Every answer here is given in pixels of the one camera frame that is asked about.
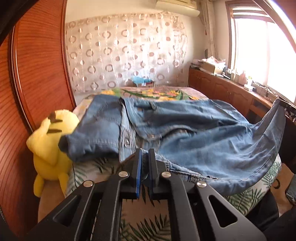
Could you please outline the blue denim jeans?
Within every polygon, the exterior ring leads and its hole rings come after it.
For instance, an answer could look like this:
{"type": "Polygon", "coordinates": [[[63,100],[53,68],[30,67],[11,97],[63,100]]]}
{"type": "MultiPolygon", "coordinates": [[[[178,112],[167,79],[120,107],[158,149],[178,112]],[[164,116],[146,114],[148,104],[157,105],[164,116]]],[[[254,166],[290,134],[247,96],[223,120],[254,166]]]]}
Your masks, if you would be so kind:
{"type": "Polygon", "coordinates": [[[73,162],[113,156],[124,161],[136,149],[154,149],[168,171],[188,182],[205,180],[223,196],[261,180],[278,155],[285,110],[276,100],[250,123],[220,100],[152,101],[97,95],[59,148],[73,162]]]}

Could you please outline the leaf-pattern bed sheet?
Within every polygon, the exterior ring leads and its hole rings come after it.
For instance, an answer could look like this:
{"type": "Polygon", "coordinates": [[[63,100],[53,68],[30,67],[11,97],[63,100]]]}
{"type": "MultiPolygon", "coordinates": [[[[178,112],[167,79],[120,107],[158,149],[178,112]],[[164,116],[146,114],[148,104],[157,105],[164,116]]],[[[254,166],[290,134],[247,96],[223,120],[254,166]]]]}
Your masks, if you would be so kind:
{"type": "MultiPolygon", "coordinates": [[[[86,180],[95,183],[106,181],[123,167],[117,159],[112,158],[73,163],[66,194],[71,194],[86,180]]],[[[269,171],[258,183],[242,193],[225,197],[261,231],[265,231],[279,216],[270,188],[280,170],[281,160],[277,156],[269,171]]],[[[119,240],[171,240],[167,201],[152,200],[145,186],[141,187],[138,199],[125,199],[121,210],[119,240]]]]}

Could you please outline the floral bed blanket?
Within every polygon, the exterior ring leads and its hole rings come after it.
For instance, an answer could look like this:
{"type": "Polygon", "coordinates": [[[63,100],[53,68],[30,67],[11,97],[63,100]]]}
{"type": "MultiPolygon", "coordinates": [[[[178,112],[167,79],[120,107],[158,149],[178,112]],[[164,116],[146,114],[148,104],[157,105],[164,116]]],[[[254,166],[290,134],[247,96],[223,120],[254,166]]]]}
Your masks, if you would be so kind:
{"type": "Polygon", "coordinates": [[[205,100],[207,96],[191,87],[158,86],[158,87],[116,87],[79,96],[81,99],[75,110],[85,109],[96,95],[105,94],[117,97],[151,99],[155,101],[168,100],[205,100]]]}

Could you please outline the yellow plush toy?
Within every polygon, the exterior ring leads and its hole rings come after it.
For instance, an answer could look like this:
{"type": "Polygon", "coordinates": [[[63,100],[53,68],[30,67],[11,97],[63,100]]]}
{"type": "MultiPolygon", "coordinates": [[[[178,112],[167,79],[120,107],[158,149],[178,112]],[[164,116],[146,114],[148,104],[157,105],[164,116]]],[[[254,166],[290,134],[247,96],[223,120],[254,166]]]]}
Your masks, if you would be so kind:
{"type": "Polygon", "coordinates": [[[63,135],[72,133],[79,123],[73,112],[56,110],[45,118],[40,127],[27,139],[28,149],[33,153],[34,168],[37,176],[34,180],[34,195],[41,197],[45,181],[59,181],[63,194],[66,194],[72,161],[59,149],[63,135]]]}

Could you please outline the cardboard box with blue cloth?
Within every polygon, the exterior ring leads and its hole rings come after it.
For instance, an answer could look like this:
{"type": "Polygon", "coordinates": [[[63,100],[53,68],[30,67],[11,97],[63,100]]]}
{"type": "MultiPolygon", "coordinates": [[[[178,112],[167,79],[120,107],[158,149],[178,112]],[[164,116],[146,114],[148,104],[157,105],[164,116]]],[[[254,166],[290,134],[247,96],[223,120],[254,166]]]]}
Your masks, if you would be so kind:
{"type": "Polygon", "coordinates": [[[132,82],[135,87],[154,87],[154,81],[146,77],[134,76],[132,82]]]}

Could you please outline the long wooden sideboard cabinet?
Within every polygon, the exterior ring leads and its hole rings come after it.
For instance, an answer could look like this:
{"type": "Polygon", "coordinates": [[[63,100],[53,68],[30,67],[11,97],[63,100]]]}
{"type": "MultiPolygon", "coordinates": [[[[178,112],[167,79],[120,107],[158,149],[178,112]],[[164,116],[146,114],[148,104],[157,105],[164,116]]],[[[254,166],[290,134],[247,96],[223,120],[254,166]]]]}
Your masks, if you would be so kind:
{"type": "Polygon", "coordinates": [[[272,102],[255,92],[225,78],[189,68],[189,87],[198,90],[209,99],[228,102],[251,123],[256,123],[270,110],[272,102]]]}

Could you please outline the cardboard box on sideboard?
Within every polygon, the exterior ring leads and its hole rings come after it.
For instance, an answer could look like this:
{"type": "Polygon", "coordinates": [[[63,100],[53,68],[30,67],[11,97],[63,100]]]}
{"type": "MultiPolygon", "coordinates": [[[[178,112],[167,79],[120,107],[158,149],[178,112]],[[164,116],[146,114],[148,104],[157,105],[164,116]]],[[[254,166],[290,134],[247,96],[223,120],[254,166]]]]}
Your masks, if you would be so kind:
{"type": "Polygon", "coordinates": [[[207,59],[199,60],[200,68],[211,74],[222,74],[223,69],[226,66],[224,60],[217,60],[214,56],[207,59]]]}

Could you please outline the sheer circle-pattern curtain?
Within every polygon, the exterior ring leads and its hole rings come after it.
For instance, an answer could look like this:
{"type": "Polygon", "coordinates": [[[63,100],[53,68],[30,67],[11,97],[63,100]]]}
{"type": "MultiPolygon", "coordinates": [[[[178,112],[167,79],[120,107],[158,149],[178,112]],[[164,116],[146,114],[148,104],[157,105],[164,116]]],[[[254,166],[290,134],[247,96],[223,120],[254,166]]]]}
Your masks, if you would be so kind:
{"type": "Polygon", "coordinates": [[[65,25],[72,89],[97,92],[131,86],[184,85],[188,38],[181,19],[169,13],[95,16],[65,25]]]}

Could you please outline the wooden slatted wardrobe door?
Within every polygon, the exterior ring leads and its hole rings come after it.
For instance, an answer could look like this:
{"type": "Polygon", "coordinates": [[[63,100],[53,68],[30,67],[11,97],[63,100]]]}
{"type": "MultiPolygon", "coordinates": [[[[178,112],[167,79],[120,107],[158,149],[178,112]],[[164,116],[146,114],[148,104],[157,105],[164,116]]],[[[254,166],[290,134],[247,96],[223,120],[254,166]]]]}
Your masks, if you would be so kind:
{"type": "Polygon", "coordinates": [[[26,145],[42,120],[73,110],[65,58],[66,1],[1,1],[1,218],[17,237],[38,220],[26,145]]]}

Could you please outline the wooden framed window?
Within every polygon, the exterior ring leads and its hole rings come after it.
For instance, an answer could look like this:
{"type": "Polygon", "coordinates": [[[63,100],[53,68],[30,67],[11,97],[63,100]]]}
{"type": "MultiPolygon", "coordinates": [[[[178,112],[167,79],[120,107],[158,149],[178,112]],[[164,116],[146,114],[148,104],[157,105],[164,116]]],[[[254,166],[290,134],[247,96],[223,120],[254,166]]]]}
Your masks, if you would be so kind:
{"type": "Polygon", "coordinates": [[[254,1],[226,1],[230,66],[255,84],[295,102],[295,50],[273,19],[254,1]]]}

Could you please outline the white wall air conditioner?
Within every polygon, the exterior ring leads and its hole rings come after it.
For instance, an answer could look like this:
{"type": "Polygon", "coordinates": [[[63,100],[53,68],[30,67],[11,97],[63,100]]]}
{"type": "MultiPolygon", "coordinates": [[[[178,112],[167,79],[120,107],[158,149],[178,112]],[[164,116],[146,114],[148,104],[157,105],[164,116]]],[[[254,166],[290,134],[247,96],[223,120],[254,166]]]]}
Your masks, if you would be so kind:
{"type": "Polygon", "coordinates": [[[200,14],[197,1],[192,0],[156,1],[156,9],[190,17],[197,17],[200,14]]]}

